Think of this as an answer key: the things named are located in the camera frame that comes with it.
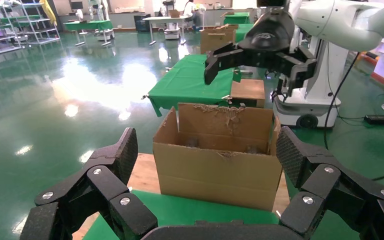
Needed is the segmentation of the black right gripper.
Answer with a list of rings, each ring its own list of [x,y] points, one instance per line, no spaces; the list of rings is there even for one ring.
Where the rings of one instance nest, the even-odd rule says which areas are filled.
[[[295,23],[283,9],[264,13],[244,37],[244,46],[228,43],[207,53],[204,83],[210,85],[218,72],[239,66],[280,73],[276,94],[285,99],[315,75],[317,59],[305,47],[293,45]]]

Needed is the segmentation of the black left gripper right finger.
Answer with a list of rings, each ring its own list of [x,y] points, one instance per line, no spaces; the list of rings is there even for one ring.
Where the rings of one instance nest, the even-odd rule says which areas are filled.
[[[282,227],[308,240],[327,211],[362,240],[384,240],[384,185],[342,165],[327,149],[305,143],[287,126],[276,140],[276,157],[298,193],[280,216]]]

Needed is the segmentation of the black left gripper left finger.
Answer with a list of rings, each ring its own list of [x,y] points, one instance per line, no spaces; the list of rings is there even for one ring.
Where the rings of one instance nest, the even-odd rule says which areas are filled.
[[[20,238],[70,240],[100,213],[119,239],[142,239],[158,220],[127,186],[137,157],[136,130],[128,127],[115,144],[96,149],[79,171],[36,196]]]

